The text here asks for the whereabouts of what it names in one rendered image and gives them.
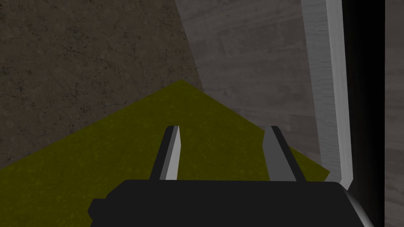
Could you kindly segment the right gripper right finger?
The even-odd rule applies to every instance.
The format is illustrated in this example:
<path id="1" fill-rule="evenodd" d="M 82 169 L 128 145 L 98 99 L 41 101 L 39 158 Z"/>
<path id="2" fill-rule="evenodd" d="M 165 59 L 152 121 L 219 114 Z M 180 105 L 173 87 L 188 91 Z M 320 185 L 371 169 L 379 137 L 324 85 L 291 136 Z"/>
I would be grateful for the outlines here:
<path id="1" fill-rule="evenodd" d="M 279 127 L 265 128 L 262 148 L 270 181 L 307 181 Z"/>

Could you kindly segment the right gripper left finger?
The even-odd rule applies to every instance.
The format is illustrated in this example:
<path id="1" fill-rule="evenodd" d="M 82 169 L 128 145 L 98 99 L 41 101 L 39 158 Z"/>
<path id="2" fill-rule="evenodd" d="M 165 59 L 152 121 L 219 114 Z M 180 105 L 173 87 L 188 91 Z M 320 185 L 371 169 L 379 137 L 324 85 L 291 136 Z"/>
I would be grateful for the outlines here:
<path id="1" fill-rule="evenodd" d="M 150 180 L 176 180 L 181 152 L 179 126 L 168 126 L 159 147 Z"/>

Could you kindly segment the grey wooden door leaf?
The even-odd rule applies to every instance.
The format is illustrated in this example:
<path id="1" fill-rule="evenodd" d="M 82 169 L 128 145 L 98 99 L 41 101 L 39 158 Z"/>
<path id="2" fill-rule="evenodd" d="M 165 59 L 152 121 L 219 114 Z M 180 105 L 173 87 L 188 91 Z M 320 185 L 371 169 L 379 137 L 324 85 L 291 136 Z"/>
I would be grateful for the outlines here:
<path id="1" fill-rule="evenodd" d="M 174 0 L 203 90 L 353 181 L 342 0 Z"/>

